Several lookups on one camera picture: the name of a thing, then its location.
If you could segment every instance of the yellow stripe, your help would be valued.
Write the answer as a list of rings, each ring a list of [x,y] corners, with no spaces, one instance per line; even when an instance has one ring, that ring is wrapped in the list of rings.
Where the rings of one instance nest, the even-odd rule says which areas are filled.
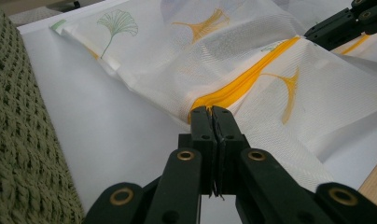
[[[229,107],[252,88],[253,84],[261,75],[261,70],[264,67],[266,67],[273,60],[275,60],[282,53],[284,53],[287,49],[293,46],[299,39],[299,37],[294,37],[283,42],[276,49],[274,49],[265,57],[263,57],[260,61],[258,61],[255,65],[253,65],[247,71],[235,78],[235,80],[233,80],[227,86],[223,87],[218,91],[212,92],[210,94],[198,98],[193,103],[190,110],[202,105],[205,105],[206,107],[211,107],[213,105],[221,106],[223,108]]]
[[[364,41],[369,39],[369,35],[363,35],[353,46],[349,47],[348,49],[344,50],[342,54],[347,54],[354,50],[355,48],[359,47],[359,45],[363,44]]]

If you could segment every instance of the black clamp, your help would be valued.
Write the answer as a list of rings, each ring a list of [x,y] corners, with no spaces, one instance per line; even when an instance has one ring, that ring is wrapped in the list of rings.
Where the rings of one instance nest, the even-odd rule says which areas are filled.
[[[270,153],[249,146],[229,110],[202,106],[190,118],[191,134],[179,135],[161,177],[108,188],[84,223],[197,224],[201,195],[212,193],[236,195],[244,224],[377,223],[377,206],[354,189],[300,187]]]
[[[362,33],[377,33],[377,0],[354,0],[352,8],[318,23],[305,33],[305,37],[327,50],[335,49]]]

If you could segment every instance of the green knit fabric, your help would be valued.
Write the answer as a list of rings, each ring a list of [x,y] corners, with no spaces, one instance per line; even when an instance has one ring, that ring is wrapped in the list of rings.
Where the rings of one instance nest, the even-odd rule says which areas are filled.
[[[21,36],[0,9],[0,223],[82,218]]]

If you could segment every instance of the white surface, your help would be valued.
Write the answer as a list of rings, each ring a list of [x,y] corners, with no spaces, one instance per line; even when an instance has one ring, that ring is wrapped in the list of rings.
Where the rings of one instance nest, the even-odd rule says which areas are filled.
[[[20,30],[87,212],[115,183],[144,186],[158,177],[183,130],[109,77],[78,43],[54,34],[48,25],[60,19]],[[336,133],[329,145],[321,160],[337,182],[357,189],[377,162],[377,113]],[[240,223],[233,197],[202,198],[202,223]]]

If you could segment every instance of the folded cloth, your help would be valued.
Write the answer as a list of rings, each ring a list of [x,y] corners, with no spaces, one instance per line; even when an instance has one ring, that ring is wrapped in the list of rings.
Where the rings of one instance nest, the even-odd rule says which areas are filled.
[[[316,21],[289,13],[311,11],[298,2],[134,0],[51,28],[187,128],[197,106],[228,108],[251,147],[314,190],[332,180],[319,139],[377,111],[377,72],[300,37]]]

